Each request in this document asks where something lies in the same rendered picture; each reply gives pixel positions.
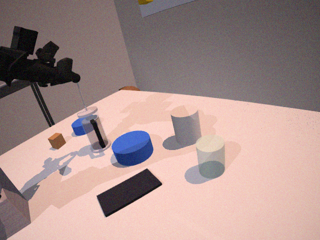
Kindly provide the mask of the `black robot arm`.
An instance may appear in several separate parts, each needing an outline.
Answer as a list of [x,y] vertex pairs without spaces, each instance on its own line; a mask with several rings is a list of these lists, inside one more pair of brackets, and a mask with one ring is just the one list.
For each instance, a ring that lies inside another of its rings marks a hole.
[[[14,26],[10,48],[0,46],[0,81],[9,87],[14,79],[28,81],[31,78],[33,61],[27,57],[34,53],[38,33]],[[35,54],[41,62],[55,63],[54,56],[59,48],[50,41],[43,48],[37,49]]]

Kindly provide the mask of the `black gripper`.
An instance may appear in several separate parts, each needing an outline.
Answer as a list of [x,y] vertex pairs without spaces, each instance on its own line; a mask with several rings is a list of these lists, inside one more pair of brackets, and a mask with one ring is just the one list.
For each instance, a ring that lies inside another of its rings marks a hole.
[[61,85],[80,79],[80,75],[72,71],[72,58],[63,58],[54,63],[41,62],[40,59],[32,60],[32,73],[28,80],[30,83],[37,82],[40,87]]

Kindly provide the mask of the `glass french press with black knob plunger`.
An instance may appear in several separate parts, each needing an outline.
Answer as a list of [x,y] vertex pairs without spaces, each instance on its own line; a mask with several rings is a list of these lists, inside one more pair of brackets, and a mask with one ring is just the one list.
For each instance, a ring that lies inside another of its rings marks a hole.
[[111,146],[111,140],[109,140],[107,137],[97,106],[86,108],[86,104],[84,102],[84,99],[78,84],[80,80],[81,80],[81,77],[80,79],[72,81],[74,83],[77,83],[83,104],[85,106],[85,109],[78,112],[77,117],[79,118],[82,128],[85,132],[85,135],[89,141],[91,152],[92,153],[103,152]]

